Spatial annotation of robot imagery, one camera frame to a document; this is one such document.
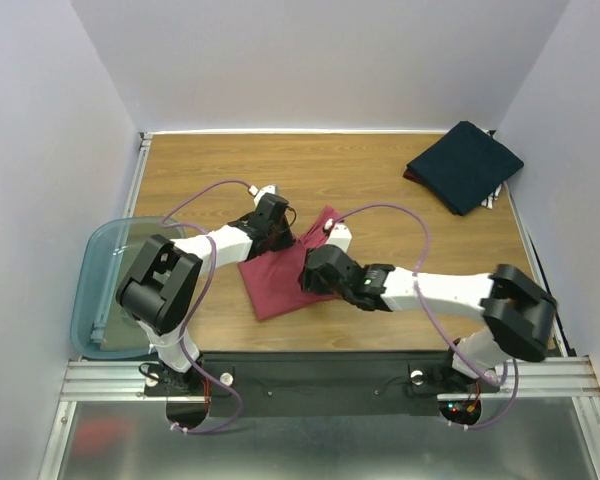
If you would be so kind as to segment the red tank top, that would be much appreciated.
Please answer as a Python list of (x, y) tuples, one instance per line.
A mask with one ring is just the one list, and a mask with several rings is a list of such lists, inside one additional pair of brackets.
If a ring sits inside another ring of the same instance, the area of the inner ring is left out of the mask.
[(319, 295), (301, 290), (300, 274), (306, 253), (326, 243), (322, 226), (339, 212), (325, 206), (314, 223), (300, 236), (292, 236), (291, 247), (266, 252), (248, 262), (238, 264), (247, 295), (257, 321), (291, 313), (307, 306), (335, 299), (332, 294)]

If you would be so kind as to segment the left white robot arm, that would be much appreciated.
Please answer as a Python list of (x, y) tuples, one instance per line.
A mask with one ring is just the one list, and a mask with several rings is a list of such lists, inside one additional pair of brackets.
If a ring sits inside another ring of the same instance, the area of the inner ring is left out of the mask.
[(116, 302), (145, 333), (161, 364), (156, 373), (144, 371), (146, 379), (185, 395), (204, 385), (200, 351), (187, 326), (201, 304), (192, 299), (198, 279), (206, 278), (208, 291), (217, 268), (250, 264), (294, 245), (289, 202), (263, 192), (254, 204), (253, 211), (209, 233), (180, 241), (151, 236), (121, 280)]

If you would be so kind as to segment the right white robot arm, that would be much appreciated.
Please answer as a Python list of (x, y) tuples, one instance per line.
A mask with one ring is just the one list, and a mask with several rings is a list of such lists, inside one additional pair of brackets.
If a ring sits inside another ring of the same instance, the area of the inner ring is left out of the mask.
[(452, 390), (475, 379), (501, 384), (489, 373), (511, 359), (543, 362), (557, 310), (555, 298), (513, 265), (468, 276), (416, 273), (390, 264), (360, 265), (335, 245), (308, 251), (299, 285), (363, 311), (422, 310), (431, 319), (449, 314), (483, 322), (469, 337), (445, 340), (451, 354), (440, 378)]

